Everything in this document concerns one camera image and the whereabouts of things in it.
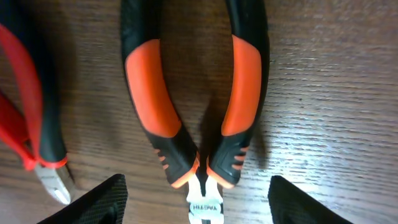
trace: wire cutter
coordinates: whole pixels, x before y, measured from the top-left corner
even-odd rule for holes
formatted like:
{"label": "wire cutter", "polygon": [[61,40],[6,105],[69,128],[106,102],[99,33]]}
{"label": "wire cutter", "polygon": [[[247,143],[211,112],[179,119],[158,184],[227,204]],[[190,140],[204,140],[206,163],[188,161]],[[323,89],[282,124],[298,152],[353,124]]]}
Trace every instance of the wire cutter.
{"label": "wire cutter", "polygon": [[269,73],[269,39],[263,0],[226,0],[231,22],[234,74],[231,97],[221,127],[222,139],[206,166],[205,195],[196,175],[198,148],[169,98],[160,56],[160,12],[163,0],[122,0],[121,52],[137,116],[156,149],[174,188],[188,182],[192,224],[223,223],[226,189],[239,181],[244,158],[259,119]]}
{"label": "wire cutter", "polygon": [[25,170],[35,170],[53,198],[69,204],[75,188],[66,167],[55,68],[44,40],[14,0],[0,0],[0,44],[14,71],[25,115],[0,91],[0,139],[20,155]]}

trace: black object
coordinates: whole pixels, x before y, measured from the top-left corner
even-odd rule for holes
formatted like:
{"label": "black object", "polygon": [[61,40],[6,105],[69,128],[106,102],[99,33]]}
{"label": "black object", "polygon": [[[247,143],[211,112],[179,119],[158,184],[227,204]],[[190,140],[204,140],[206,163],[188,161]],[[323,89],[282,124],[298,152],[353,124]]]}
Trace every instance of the black object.
{"label": "black object", "polygon": [[127,198],[126,179],[115,174],[39,224],[122,224]]}
{"label": "black object", "polygon": [[350,224],[281,176],[273,176],[268,192],[274,224]]}

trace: black tool handle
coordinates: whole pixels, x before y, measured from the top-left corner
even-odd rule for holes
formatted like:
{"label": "black tool handle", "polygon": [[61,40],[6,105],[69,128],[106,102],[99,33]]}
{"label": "black tool handle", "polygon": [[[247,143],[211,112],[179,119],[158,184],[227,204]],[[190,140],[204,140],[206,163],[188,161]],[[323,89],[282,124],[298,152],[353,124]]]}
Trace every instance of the black tool handle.
{"label": "black tool handle", "polygon": [[198,168],[197,147],[174,110],[160,58],[162,0],[122,0],[124,71],[138,118],[172,187],[179,188]]}
{"label": "black tool handle", "polygon": [[67,162],[53,60],[27,14],[13,0],[0,1],[0,43],[15,73],[34,156],[51,168]]}
{"label": "black tool handle", "polygon": [[269,38],[263,0],[226,0],[233,36],[234,77],[221,133],[208,158],[208,175],[226,188],[241,176],[244,157],[261,115],[269,74]]}

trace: red handle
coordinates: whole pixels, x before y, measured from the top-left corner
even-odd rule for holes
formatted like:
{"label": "red handle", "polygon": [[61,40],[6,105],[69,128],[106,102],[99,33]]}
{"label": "red handle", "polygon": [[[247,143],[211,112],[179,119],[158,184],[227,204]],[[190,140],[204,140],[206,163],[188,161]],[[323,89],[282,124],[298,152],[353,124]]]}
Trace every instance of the red handle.
{"label": "red handle", "polygon": [[55,68],[43,38],[17,1],[0,1],[0,44],[13,68],[34,157],[43,166],[66,164],[58,119]]}
{"label": "red handle", "polygon": [[25,145],[29,135],[24,117],[1,92],[0,108],[0,138],[20,155],[25,170],[32,170],[36,160]]}

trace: wood grain surface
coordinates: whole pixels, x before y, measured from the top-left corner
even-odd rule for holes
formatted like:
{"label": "wood grain surface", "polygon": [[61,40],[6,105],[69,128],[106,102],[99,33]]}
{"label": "wood grain surface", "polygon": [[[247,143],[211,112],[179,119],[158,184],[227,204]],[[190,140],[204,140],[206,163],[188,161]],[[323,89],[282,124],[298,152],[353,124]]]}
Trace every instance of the wood grain surface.
{"label": "wood grain surface", "polygon": [[[233,52],[224,1],[165,0],[162,59],[195,142],[212,147],[228,105]],[[62,131],[79,195],[126,175],[124,223],[188,223],[187,190],[169,187],[123,77],[119,1],[24,0],[57,66]],[[398,1],[266,0],[269,86],[243,176],[224,190],[225,223],[272,223],[267,191],[283,175],[353,223],[398,223]],[[0,87],[20,105],[0,57]],[[0,144],[1,223],[62,208]]]}

